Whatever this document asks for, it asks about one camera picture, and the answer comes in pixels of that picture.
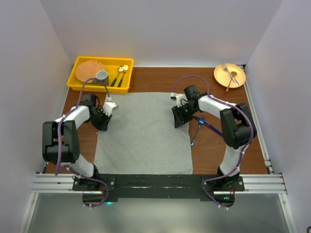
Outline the grey cloth napkin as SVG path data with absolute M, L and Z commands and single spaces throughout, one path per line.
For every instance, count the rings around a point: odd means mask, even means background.
M 113 94 L 118 105 L 98 132 L 94 164 L 106 174 L 192 174 L 189 124 L 174 127 L 169 93 Z

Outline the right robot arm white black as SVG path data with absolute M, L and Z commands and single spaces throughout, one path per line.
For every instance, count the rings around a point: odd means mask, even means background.
M 191 121 L 197 112 L 206 112 L 220 119 L 226 144 L 224 158 L 218 175 L 202 182 L 217 181 L 218 188 L 227 191 L 234 184 L 232 177 L 239 175 L 244 153 L 257 135 L 248 106 L 220 100 L 208 92 L 200 93 L 195 85 L 185 88 L 184 94 L 172 92 L 171 99 L 176 101 L 172 108 L 175 128 Z

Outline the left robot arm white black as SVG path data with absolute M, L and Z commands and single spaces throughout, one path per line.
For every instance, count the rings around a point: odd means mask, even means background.
M 68 113 L 42 126 L 44 161 L 56 165 L 55 175 L 65 167 L 84 177 L 83 184 L 89 190 L 98 189 L 101 179 L 96 166 L 81 154 L 77 130 L 83 123 L 90 122 L 95 129 L 106 131 L 113 111 L 118 108 L 111 97 L 107 97 L 102 106 L 97 105 L 97 99 L 95 94 L 85 94 Z

